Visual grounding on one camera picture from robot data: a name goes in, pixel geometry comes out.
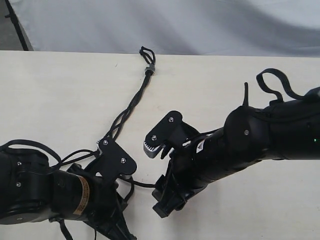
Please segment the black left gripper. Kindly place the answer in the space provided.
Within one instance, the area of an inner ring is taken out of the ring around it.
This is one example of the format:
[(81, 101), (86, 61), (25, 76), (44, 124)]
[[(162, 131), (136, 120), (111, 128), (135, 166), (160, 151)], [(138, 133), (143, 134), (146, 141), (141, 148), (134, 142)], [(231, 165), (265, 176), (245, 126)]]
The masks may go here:
[(123, 211), (128, 204), (117, 192), (117, 180), (103, 185), (102, 176), (86, 174), (85, 179), (90, 186), (90, 198), (84, 223), (110, 240), (136, 240), (124, 218)]

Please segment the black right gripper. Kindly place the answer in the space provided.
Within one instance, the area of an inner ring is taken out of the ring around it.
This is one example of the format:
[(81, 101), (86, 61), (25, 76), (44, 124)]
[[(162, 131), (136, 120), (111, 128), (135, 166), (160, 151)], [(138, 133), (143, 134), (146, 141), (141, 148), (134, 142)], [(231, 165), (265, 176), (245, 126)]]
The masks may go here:
[(176, 208), (183, 208), (189, 199), (210, 184), (210, 151), (172, 150), (167, 170), (156, 181), (152, 196), (157, 203), (152, 209), (161, 217), (168, 217)]

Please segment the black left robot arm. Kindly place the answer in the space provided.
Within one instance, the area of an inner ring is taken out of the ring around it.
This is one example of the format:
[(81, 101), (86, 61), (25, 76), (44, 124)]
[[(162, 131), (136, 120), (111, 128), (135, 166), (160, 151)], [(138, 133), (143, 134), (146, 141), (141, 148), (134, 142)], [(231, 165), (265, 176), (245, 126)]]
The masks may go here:
[(0, 223), (16, 225), (57, 222), (67, 240), (65, 221), (81, 221), (110, 240), (132, 240), (123, 212), (128, 199), (118, 193), (117, 179), (129, 179), (136, 162), (114, 141), (99, 144), (87, 167), (72, 164), (66, 171), (50, 166), (45, 145), (18, 140), (0, 148)]

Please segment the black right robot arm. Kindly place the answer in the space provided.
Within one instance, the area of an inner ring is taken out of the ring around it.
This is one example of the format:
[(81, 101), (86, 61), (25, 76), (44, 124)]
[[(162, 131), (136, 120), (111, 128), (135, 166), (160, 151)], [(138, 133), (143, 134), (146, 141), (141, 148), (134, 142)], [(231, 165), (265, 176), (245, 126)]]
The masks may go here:
[(246, 101), (211, 135), (201, 135), (171, 111), (151, 130), (145, 143), (169, 155), (167, 171), (155, 184), (154, 211), (162, 218), (181, 210), (208, 184), (263, 160), (320, 158), (320, 90), (301, 99), (259, 109)]

